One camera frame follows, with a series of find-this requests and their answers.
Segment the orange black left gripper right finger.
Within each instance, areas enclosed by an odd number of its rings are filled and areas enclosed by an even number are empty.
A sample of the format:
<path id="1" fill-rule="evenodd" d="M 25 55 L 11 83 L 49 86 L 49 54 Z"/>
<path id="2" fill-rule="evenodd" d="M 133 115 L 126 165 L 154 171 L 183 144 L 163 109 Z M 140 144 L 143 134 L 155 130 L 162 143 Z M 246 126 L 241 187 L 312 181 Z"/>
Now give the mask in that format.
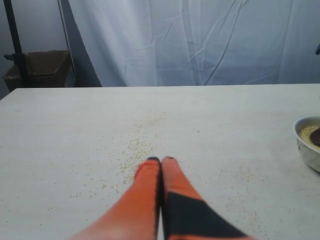
<path id="1" fill-rule="evenodd" d="M 217 214 L 192 186 L 178 161 L 170 156 L 161 163 L 166 240 L 252 240 Z"/>

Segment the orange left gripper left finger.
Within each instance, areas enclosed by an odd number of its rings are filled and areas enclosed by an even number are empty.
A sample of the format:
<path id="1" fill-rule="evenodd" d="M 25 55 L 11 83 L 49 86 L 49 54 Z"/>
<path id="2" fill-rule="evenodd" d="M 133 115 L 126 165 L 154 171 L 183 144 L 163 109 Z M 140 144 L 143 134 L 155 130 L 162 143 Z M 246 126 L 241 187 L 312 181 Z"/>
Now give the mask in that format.
<path id="1" fill-rule="evenodd" d="M 129 189 L 72 240 L 155 240 L 159 225 L 161 163 L 149 157 L 137 168 Z"/>

